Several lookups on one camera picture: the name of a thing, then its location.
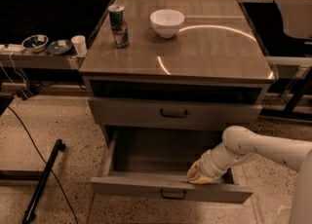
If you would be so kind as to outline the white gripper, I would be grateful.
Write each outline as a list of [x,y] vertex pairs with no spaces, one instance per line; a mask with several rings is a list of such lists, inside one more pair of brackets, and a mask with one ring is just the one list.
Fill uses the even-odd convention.
[[243,155],[231,151],[223,143],[205,152],[198,162],[194,162],[187,172],[192,184],[204,185],[217,183],[234,165],[243,161]]

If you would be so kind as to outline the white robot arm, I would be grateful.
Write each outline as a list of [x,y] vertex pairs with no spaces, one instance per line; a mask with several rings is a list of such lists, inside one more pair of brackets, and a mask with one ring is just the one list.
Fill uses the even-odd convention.
[[203,153],[187,173],[193,184],[216,182],[230,168],[258,154],[298,173],[289,224],[312,224],[312,142],[260,135],[244,127],[231,126],[222,141]]

